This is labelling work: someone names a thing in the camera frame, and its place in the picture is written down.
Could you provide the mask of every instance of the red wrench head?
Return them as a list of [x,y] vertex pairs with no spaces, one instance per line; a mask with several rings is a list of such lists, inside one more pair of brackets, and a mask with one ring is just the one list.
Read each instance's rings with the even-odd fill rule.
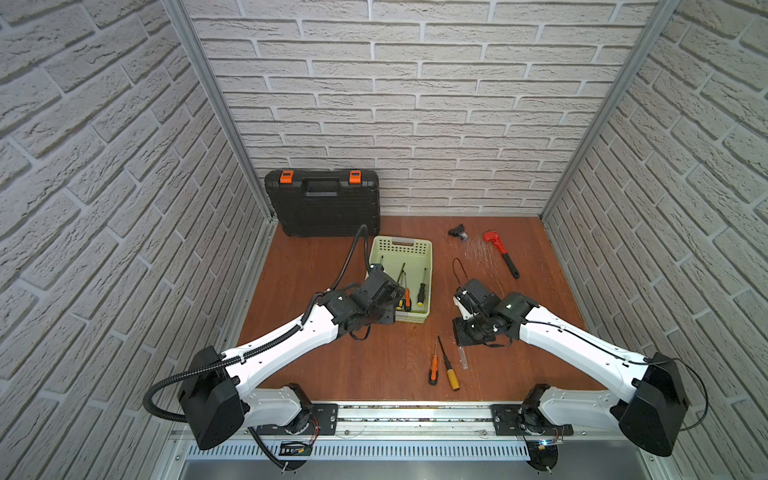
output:
[[494,231],[485,232],[482,235],[482,239],[486,242],[493,243],[494,247],[498,248],[498,251],[502,253],[507,253],[507,249],[504,248],[504,244],[502,243],[502,238],[498,235],[498,233]]

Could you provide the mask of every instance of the plastic basket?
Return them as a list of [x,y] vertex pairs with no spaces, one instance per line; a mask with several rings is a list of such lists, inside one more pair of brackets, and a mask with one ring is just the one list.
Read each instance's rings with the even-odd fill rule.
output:
[[[429,306],[432,302],[432,242],[418,238],[384,237],[373,239],[371,247],[370,263],[381,263],[384,271],[397,280],[402,265],[406,264],[405,278],[408,290],[411,294],[411,311],[395,311],[395,320],[398,322],[424,323],[429,315]],[[424,269],[426,268],[426,295],[424,305],[416,302],[419,288],[424,281]]]

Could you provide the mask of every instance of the red pipe wrench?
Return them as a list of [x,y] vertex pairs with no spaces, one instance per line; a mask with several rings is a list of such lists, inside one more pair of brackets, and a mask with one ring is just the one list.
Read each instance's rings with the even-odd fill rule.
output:
[[517,267],[514,263],[512,263],[512,259],[509,258],[509,253],[507,253],[507,249],[504,248],[504,244],[502,243],[501,237],[496,232],[485,232],[482,236],[483,240],[486,242],[493,243],[494,247],[498,248],[498,251],[502,253],[502,258],[507,263],[507,266],[509,267],[509,271],[512,273],[512,276],[514,278],[520,278],[520,272],[518,272]]

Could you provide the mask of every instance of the orange latch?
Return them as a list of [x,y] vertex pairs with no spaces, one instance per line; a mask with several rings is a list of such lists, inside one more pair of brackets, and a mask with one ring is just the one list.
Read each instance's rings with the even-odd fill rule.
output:
[[282,174],[280,175],[280,183],[281,184],[292,184],[293,183],[293,170],[283,170]]

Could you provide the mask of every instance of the wood grain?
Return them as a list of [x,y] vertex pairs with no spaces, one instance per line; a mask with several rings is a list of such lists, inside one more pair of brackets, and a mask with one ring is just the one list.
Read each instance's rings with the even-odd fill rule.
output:
[[[466,228],[468,242],[448,236],[448,230],[459,223]],[[501,254],[483,241],[482,234],[487,230],[495,230],[501,236],[520,270],[518,280],[512,278]],[[276,372],[263,387],[295,382],[316,400],[499,402],[522,400],[536,383],[563,389],[603,388],[566,362],[523,342],[496,349],[465,347],[469,368],[462,367],[451,323],[458,316],[451,298],[457,288],[451,270],[454,257],[462,260],[470,278],[482,281],[500,297],[511,291],[522,293],[584,328],[584,320],[538,218],[382,217],[381,233],[432,241],[432,307],[426,323],[374,325],[364,342],[344,336]],[[328,288],[336,279],[350,244],[351,238],[287,237],[278,227],[240,334],[240,344],[300,315],[312,294]],[[364,279],[362,257],[360,243],[342,284]],[[442,358],[438,385],[427,383],[436,333],[461,383],[458,392],[450,389]]]

